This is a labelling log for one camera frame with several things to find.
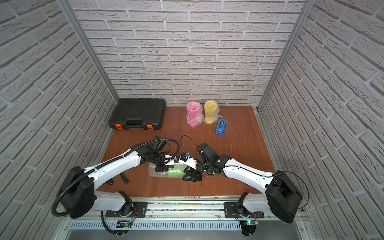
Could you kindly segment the green plastic wine glass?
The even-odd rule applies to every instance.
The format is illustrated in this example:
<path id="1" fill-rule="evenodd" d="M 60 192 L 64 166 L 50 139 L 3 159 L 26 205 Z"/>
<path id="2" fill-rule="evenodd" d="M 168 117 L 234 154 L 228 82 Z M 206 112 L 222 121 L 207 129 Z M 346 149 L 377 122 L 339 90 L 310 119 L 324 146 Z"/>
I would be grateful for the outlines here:
<path id="1" fill-rule="evenodd" d="M 169 167 L 168 177 L 181 179 L 186 174 L 184 172 L 185 168 L 188 167 L 186 165 L 173 165 L 172 167 Z"/>

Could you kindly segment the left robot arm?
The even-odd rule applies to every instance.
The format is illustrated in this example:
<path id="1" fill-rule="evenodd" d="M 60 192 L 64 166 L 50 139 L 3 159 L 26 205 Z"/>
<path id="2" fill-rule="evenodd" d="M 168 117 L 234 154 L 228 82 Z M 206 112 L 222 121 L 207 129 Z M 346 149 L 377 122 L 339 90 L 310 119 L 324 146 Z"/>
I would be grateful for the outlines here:
<path id="1" fill-rule="evenodd" d="M 52 215 L 68 215 L 76 219 L 88 212 L 113 211 L 128 216 L 133 204 L 127 194 L 122 191 L 101 192 L 99 188 L 123 172 L 146 162 L 157 166 L 169 164 L 175 157 L 160 151 L 165 145 L 165 139 L 149 141 L 135 145 L 101 164 L 70 169 L 52 204 Z"/>

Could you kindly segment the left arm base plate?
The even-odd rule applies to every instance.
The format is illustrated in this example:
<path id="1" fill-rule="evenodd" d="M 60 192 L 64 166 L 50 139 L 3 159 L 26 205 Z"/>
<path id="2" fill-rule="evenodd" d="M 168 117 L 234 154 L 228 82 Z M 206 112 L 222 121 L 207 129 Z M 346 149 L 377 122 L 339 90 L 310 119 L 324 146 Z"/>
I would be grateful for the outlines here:
<path id="1" fill-rule="evenodd" d="M 107 211 L 107 218 L 144 218 L 147 212 L 148 202 L 132 202 L 125 204 L 119 211 Z"/>

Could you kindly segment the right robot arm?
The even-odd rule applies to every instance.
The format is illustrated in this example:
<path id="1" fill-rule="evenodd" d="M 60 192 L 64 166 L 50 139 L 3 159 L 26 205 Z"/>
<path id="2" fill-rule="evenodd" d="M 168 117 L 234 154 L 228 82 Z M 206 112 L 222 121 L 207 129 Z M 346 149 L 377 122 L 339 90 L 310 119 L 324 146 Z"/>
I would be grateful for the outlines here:
<path id="1" fill-rule="evenodd" d="M 252 193 L 241 195 L 235 207 L 236 214 L 241 217 L 270 212 L 281 221 L 291 224 L 300 208 L 303 195 L 282 171 L 271 173 L 256 170 L 227 155 L 213 156 L 199 162 L 190 154 L 182 154 L 179 162 L 188 166 L 184 181 L 199 182 L 203 173 L 212 173 L 238 180 L 262 193 L 262 198 Z"/>

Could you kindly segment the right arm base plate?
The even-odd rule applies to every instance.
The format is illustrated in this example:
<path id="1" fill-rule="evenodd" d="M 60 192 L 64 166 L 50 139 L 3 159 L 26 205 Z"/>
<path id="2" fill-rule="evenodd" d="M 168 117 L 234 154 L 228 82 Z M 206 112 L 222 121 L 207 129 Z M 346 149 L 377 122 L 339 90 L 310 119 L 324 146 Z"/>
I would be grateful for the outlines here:
<path id="1" fill-rule="evenodd" d="M 250 213 L 243 207 L 239 208 L 235 202 L 225 202 L 224 213 L 226 219 L 263 219 L 265 217 L 264 212 Z"/>

